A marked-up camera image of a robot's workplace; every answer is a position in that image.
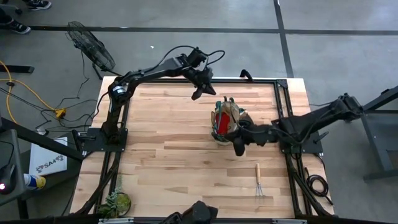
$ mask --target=concrete floor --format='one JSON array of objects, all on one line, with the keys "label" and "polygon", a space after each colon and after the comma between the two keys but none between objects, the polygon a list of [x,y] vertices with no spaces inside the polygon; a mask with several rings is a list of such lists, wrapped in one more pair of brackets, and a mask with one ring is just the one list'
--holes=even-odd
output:
[{"label": "concrete floor", "polygon": [[[10,3],[23,5],[16,0]],[[280,0],[279,3],[286,29],[398,30],[398,2],[394,0]],[[80,21],[93,27],[235,28],[262,29],[262,32],[278,29],[273,0],[53,0],[50,10],[25,12],[17,19],[32,26],[64,26],[68,21]],[[282,53],[277,32],[94,34],[114,57],[115,71],[119,73],[150,67],[168,49],[190,44],[207,52],[226,51],[226,57],[213,66],[216,76],[235,77],[245,68],[255,77],[287,77],[286,55]],[[331,101],[348,92],[365,104],[381,91],[398,84],[396,35],[287,35],[286,39],[294,77],[304,78],[311,103]],[[85,59],[85,74],[90,80],[83,87],[79,100],[64,105],[97,99],[101,82]],[[0,30],[0,60],[9,65],[34,66],[33,74],[13,74],[13,77],[31,86],[50,105],[57,105],[63,97],[75,96],[85,80],[80,52],[65,37],[64,31],[15,35]],[[13,93],[39,104],[23,86],[17,85]],[[5,98],[4,94],[0,95],[0,105],[3,105],[0,112],[8,118]],[[77,106],[68,111],[67,118],[91,113],[94,107],[94,102]],[[11,109],[18,123],[27,128],[34,129],[44,121],[38,111],[13,98]],[[53,126],[58,126],[56,121],[45,127]],[[336,214],[345,218],[397,222],[398,179],[368,184],[362,180],[364,174],[377,171],[378,166],[361,122],[337,122],[325,130],[330,134],[322,141],[324,160]],[[30,199],[30,216],[60,215],[75,181]],[[0,207],[0,213],[0,220],[17,219],[16,202]]]}]

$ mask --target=wooden tabletop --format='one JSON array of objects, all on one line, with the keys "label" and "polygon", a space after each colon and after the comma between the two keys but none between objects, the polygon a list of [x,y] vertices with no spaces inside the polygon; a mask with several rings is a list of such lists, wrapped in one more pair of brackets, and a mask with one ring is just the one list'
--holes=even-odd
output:
[{"label": "wooden tabletop", "polygon": [[[104,77],[99,95],[113,79]],[[308,113],[304,81],[293,78],[288,84],[294,114]],[[167,217],[201,200],[219,208],[218,217],[294,217],[285,158],[277,144],[252,144],[246,146],[245,155],[237,157],[232,146],[219,146],[210,135],[211,111],[223,96],[234,97],[256,124],[277,119],[272,85],[216,83],[213,87],[216,96],[203,94],[196,101],[190,99],[195,91],[190,83],[145,83],[136,89],[130,102],[127,146],[119,166],[123,192],[133,204],[128,216]],[[108,107],[109,99],[104,97],[94,127],[101,127],[106,120]],[[103,152],[95,152],[83,161],[71,212],[81,208],[98,186],[103,157]],[[256,163],[261,166],[262,199],[255,197]],[[315,156],[303,155],[303,163],[311,174],[325,177]],[[304,212],[301,190],[297,192]],[[326,199],[317,199],[333,213]]]}]

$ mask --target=fan guard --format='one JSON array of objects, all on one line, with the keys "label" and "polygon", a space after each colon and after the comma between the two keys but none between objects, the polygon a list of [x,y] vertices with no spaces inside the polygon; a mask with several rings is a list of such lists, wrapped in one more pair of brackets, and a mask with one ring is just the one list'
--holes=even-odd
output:
[{"label": "fan guard", "polygon": [[104,44],[77,21],[68,22],[68,35],[76,48],[80,49],[95,65],[104,71],[112,71],[116,65]]}]

